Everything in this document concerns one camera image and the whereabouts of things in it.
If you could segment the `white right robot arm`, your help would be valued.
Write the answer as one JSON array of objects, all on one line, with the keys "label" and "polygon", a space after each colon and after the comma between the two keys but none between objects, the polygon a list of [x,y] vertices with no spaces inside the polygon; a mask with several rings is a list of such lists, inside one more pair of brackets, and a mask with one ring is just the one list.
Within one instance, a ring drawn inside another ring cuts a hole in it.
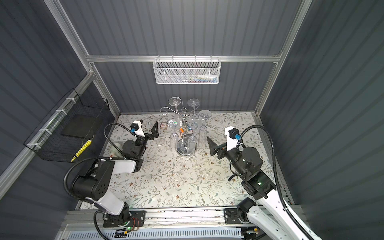
[{"label": "white right robot arm", "polygon": [[252,129],[264,130],[261,125],[252,125],[240,132],[227,127],[227,141],[217,145],[207,139],[211,156],[227,158],[233,177],[239,177],[242,187],[249,194],[237,205],[236,216],[242,223],[251,223],[273,240],[318,240],[320,237],[295,213],[282,195],[278,174],[271,180],[261,169],[263,161],[258,150],[246,147],[245,134]]}]

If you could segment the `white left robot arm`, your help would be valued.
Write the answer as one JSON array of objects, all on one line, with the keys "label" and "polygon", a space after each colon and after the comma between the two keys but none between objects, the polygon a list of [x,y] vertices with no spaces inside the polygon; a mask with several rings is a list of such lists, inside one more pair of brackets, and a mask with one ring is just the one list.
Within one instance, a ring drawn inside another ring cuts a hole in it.
[{"label": "white left robot arm", "polygon": [[115,225],[122,227],[135,222],[136,219],[130,214],[129,205],[109,190],[109,183],[115,174],[137,173],[144,163],[143,155],[148,141],[159,137],[158,121],[154,122],[150,133],[144,133],[142,124],[142,120],[134,121],[129,128],[118,123],[107,124],[106,127],[123,128],[136,139],[128,140],[122,147],[118,147],[106,137],[121,156],[83,159],[68,170],[63,180],[67,194],[96,206]]}]

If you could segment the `clear champagne flute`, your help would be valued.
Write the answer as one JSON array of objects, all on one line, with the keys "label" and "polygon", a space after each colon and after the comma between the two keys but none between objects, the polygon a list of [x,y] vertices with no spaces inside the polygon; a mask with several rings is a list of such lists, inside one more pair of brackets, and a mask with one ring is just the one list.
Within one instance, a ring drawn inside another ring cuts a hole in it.
[{"label": "clear champagne flute", "polygon": [[179,140],[179,131],[183,125],[183,122],[179,118],[171,118],[167,121],[167,125],[173,130],[170,135],[170,148],[172,152],[175,152]]},{"label": "clear champagne flute", "polygon": [[158,146],[163,146],[166,144],[166,139],[159,135],[159,137],[156,139],[156,144]]}]

